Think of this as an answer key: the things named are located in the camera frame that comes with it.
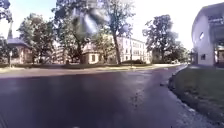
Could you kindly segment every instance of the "lawn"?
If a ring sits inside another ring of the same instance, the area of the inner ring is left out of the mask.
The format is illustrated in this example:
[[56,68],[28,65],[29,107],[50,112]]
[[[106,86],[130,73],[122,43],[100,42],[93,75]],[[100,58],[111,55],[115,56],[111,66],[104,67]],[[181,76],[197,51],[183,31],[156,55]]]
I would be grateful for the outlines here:
[[22,68],[0,68],[0,73],[22,70]]
[[180,71],[174,77],[177,90],[188,92],[202,100],[210,101],[224,112],[224,70],[215,68]]

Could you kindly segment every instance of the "tree trunk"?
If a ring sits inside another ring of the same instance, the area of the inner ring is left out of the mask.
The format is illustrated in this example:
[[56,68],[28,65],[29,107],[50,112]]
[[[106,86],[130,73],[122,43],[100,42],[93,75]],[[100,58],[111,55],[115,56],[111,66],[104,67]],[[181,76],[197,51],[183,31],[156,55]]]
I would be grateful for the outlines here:
[[35,63],[35,56],[32,56],[32,62]]
[[117,35],[114,32],[113,32],[113,38],[114,38],[114,44],[115,44],[115,50],[116,50],[117,64],[121,65],[121,56],[120,56],[119,45],[117,42]]
[[75,59],[75,57],[73,57],[73,56],[72,56],[72,57],[71,57],[72,63],[74,63],[74,62],[75,62],[75,61],[74,61],[74,59]]
[[83,56],[82,56],[82,47],[79,43],[78,43],[77,51],[78,51],[78,55],[79,55],[78,58],[79,58],[79,61],[80,61],[79,64],[84,64],[84,59],[83,59]]
[[104,63],[107,63],[108,56],[107,56],[107,55],[104,55],[104,56],[103,56],[103,60],[104,60]]
[[165,52],[164,52],[164,50],[161,50],[161,62],[162,63],[164,63],[164,54],[165,54]]
[[8,64],[10,65],[11,63],[10,56],[7,56],[7,61],[8,61]]

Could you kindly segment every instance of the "house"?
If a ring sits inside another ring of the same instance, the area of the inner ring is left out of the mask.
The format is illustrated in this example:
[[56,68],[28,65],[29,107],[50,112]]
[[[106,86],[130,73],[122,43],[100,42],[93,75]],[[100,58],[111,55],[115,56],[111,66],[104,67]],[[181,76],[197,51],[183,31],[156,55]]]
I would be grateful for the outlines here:
[[203,7],[194,20],[191,35],[194,63],[224,64],[224,3]]
[[86,64],[96,64],[102,61],[102,54],[94,50],[94,45],[92,43],[86,44],[83,49],[83,60]]
[[7,39],[7,43],[10,47],[14,47],[17,50],[18,57],[12,58],[12,63],[24,64],[32,63],[32,56],[30,47],[19,38]]

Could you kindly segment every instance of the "building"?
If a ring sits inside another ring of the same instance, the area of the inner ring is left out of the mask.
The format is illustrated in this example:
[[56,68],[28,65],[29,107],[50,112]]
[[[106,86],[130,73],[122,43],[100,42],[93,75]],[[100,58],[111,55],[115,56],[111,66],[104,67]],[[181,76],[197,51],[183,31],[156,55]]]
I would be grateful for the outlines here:
[[[60,45],[55,45],[55,50],[53,53],[53,62],[58,64],[65,64],[66,60],[69,60],[70,63],[77,63],[68,56],[68,51],[64,50]],[[94,45],[88,43],[83,48],[83,61],[86,64],[96,64],[101,61],[101,54],[97,51],[94,51]]]
[[192,26],[193,60],[200,65],[224,64],[224,3],[203,7]]
[[[109,40],[113,42],[113,37],[108,36]],[[151,52],[147,52],[145,42],[126,37],[118,37],[118,44],[120,48],[121,62],[127,60],[142,60],[146,63],[151,63]],[[94,51],[94,45],[86,45],[84,48],[85,62],[88,64],[95,64],[102,61],[102,55]],[[116,54],[108,57],[108,63],[116,63]]]
[[32,62],[32,53],[31,48],[28,44],[26,44],[23,40],[17,38],[13,38],[12,35],[12,23],[10,23],[10,28],[7,37],[7,44],[12,48],[16,48],[18,56],[14,57],[12,52],[12,60],[11,62],[14,64],[24,64]]
[[145,42],[134,38],[119,37],[118,43],[121,48],[122,62],[126,60],[142,60],[151,63],[151,52],[147,52]]

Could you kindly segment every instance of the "white building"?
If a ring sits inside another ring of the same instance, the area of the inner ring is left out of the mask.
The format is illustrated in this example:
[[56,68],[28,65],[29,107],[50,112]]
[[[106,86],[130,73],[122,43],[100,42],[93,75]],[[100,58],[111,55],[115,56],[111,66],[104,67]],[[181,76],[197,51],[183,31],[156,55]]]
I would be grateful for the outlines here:
[[119,37],[121,61],[126,60],[142,60],[151,63],[151,52],[147,52],[146,44],[143,41]]
[[192,27],[194,61],[213,66],[224,62],[224,3],[203,7]]

